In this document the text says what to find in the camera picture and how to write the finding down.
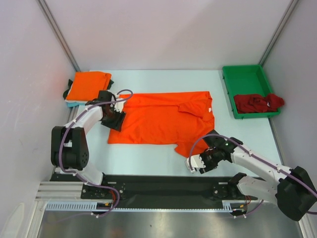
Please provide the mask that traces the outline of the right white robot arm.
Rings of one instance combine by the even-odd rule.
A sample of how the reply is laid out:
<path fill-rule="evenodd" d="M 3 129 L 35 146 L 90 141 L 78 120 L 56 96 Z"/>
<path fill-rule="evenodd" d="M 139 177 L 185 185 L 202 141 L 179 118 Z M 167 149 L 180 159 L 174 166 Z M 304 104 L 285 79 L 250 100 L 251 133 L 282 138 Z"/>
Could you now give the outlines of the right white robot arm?
<path fill-rule="evenodd" d="M 242 173 L 233 177 L 229 195 L 240 199 L 243 195 L 257 197 L 276 205 L 293 221 L 301 220 L 317 202 L 317 190 L 308 174 L 300 166 L 292 169 L 258 155 L 242 141 L 226 137 L 215 130 L 201 137 L 207 144 L 206 151 L 199 155 L 203 173 L 213 170 L 220 161 L 242 166 L 259 178 Z"/>

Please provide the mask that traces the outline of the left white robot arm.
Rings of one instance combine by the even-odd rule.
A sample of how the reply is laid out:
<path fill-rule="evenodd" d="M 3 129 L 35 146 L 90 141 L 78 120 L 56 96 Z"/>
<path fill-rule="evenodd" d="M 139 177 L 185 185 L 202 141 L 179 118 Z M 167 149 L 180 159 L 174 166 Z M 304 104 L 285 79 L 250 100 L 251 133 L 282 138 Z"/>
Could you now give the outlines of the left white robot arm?
<path fill-rule="evenodd" d="M 88 101 L 84 110 L 72 121 L 63 126 L 55 126 L 51 135 L 51 163 L 63 173 L 73 175 L 86 184 L 93 185 L 92 192 L 98 198 L 109 194 L 109 185 L 103 182 L 104 174 L 89 162 L 89 148 L 86 136 L 92 127 L 99 123 L 115 131 L 121 131 L 126 112 L 123 111 L 126 99 L 120 93 L 100 91 L 97 98 Z"/>

